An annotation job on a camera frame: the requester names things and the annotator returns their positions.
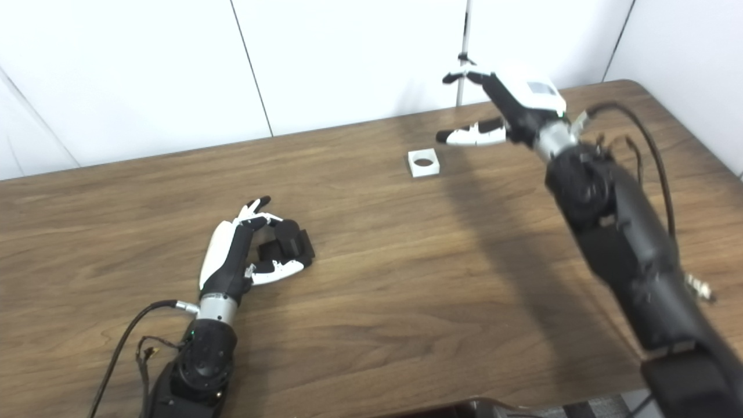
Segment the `white and black left hand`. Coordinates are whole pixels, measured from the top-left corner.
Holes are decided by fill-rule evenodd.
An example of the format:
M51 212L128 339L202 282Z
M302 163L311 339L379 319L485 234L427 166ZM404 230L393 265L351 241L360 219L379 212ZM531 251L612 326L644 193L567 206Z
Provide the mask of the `white and black left hand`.
M253 286L287 279L311 266L315 253L307 230L292 219L264 212L269 202L270 196L250 201L213 231L199 276L196 320L231 325Z

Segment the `white and black right hand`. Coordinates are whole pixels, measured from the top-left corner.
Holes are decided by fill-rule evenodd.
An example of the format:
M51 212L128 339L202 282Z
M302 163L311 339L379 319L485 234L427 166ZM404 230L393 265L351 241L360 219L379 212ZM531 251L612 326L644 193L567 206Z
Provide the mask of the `white and black right hand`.
M548 77L522 66L487 69L468 63L449 72L442 82L464 79L481 87L500 116L440 130L435 135L438 143L490 146L510 141L527 146L546 162L579 144L578 131L566 117L567 103Z

